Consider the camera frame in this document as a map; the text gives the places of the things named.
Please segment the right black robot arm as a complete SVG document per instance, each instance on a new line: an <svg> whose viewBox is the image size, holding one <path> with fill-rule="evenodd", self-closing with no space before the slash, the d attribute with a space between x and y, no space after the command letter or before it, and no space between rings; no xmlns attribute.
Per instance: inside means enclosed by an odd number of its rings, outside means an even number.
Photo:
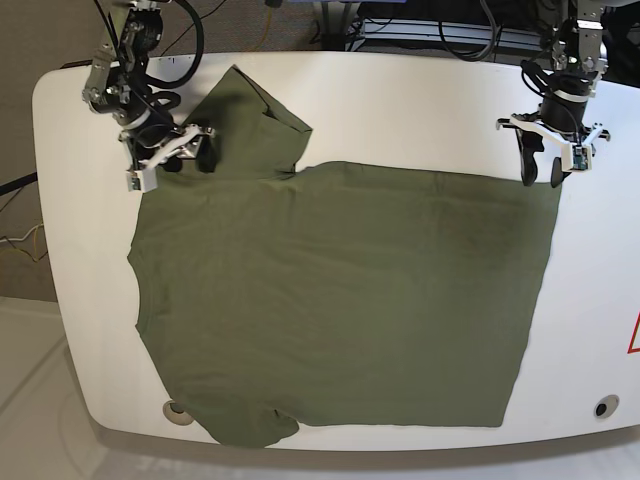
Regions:
<svg viewBox="0 0 640 480"><path fill-rule="evenodd" d="M192 79L204 55L202 21L189 2L177 3L195 27L196 49L189 68L175 80L162 80L147 73L150 52L163 36L163 4L94 3L105 33L92 57L82 99L92 112L115 119L132 173L156 167L178 172L187 160L194 161L199 171L211 173L216 164L214 130L205 122L180 125L172 115L172 110L181 104L177 89Z"/></svg>

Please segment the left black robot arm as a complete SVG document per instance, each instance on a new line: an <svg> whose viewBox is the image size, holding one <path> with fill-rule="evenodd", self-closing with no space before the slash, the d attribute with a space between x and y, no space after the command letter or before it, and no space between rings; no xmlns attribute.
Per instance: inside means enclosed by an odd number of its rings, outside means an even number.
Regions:
<svg viewBox="0 0 640 480"><path fill-rule="evenodd" d="M552 70L546 72L536 60L521 63L521 79L541 98L533 113L513 114L496 122L498 129L516 134L520 153L521 181L530 187L538 176L535 155L544 142L560 151L552 164L550 184L556 188L574 173L592 169L594 143L609 141L611 134L598 122L583 123L587 104L608 68L601 19L604 6L597 1L568 1L550 44Z"/></svg>

